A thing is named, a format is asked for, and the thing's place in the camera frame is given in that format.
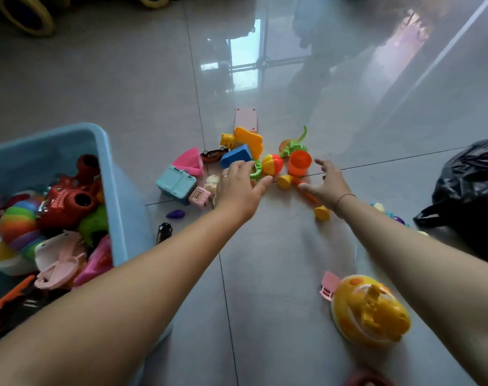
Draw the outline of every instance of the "blue plastic bin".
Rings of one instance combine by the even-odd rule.
[[[79,123],[0,145],[0,194],[48,185],[57,173],[74,176],[83,154],[99,157],[103,193],[112,241],[112,257],[120,266],[155,245],[144,201],[112,160],[108,135],[93,123]],[[0,298],[21,279],[0,272]],[[161,341],[170,333],[169,325]],[[136,376],[133,384],[139,381]]]

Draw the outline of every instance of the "bracelet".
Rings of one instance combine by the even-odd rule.
[[[340,198],[337,200],[337,202],[335,203],[335,207],[333,207],[333,211],[335,211],[335,212],[337,211],[337,206],[338,206],[338,203],[340,202],[340,200],[341,200],[343,197],[348,196],[348,195],[353,195],[353,196],[356,198],[356,195],[355,195],[355,194],[352,194],[352,193],[348,193],[348,194],[344,194],[344,195],[342,195],[342,196],[341,196],[341,197],[340,197]]]

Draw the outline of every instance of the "red toy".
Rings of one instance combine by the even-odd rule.
[[[76,167],[76,176],[62,176],[46,195],[39,218],[42,230],[73,230],[96,207],[99,182],[95,178],[100,173],[99,161],[96,156],[85,154],[78,159]]]

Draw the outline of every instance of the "blue block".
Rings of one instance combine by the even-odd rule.
[[[246,144],[231,150],[230,152],[227,152],[225,155],[222,156],[221,158],[221,167],[222,169],[226,169],[229,167],[229,165],[232,162],[235,161],[251,161],[252,156],[251,152],[249,151],[249,148],[247,147]]]
[[[183,205],[188,205],[188,197],[197,185],[196,178],[170,165],[157,180],[160,191],[170,195]]]

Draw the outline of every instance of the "rainbow toy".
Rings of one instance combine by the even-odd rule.
[[[36,211],[40,202],[27,199],[6,209],[0,219],[0,236],[3,242],[26,259],[35,259],[35,247],[46,238],[36,224]]]
[[[262,160],[262,171],[267,175],[277,175],[283,168],[283,159],[277,154],[268,154]]]

